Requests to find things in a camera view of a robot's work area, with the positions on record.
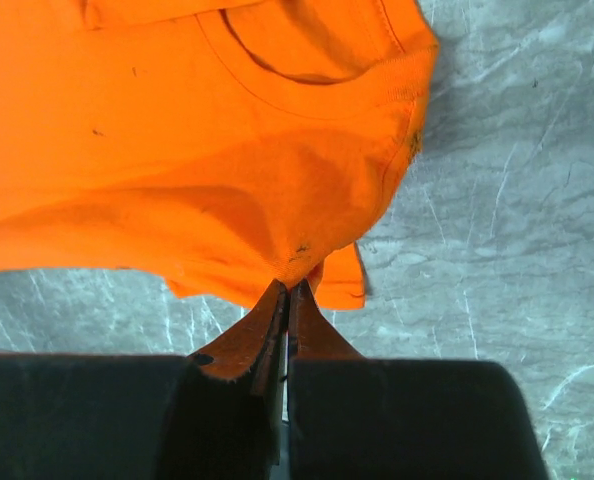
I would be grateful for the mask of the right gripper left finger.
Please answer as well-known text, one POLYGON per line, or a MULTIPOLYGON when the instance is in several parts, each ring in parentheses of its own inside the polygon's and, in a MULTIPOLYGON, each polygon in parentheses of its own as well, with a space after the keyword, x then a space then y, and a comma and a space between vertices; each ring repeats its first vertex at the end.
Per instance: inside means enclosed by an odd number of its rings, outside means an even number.
POLYGON ((0 479, 267 479, 288 292, 181 355, 0 351, 0 479))

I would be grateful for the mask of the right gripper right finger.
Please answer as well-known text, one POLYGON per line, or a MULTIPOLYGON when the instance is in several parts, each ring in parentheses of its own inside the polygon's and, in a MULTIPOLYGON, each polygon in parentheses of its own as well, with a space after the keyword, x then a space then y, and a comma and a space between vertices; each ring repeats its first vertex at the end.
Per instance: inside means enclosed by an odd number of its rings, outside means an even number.
POLYGON ((307 282, 288 317, 294 479, 544 479, 524 397, 500 364, 375 359, 321 314, 307 282))

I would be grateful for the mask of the orange t shirt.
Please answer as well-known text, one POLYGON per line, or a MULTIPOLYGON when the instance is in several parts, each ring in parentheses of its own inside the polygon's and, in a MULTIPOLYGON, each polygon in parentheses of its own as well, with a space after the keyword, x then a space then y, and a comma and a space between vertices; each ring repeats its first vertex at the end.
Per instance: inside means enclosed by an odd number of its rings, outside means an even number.
POLYGON ((361 308, 438 52, 414 1, 0 1, 0 272, 361 308))

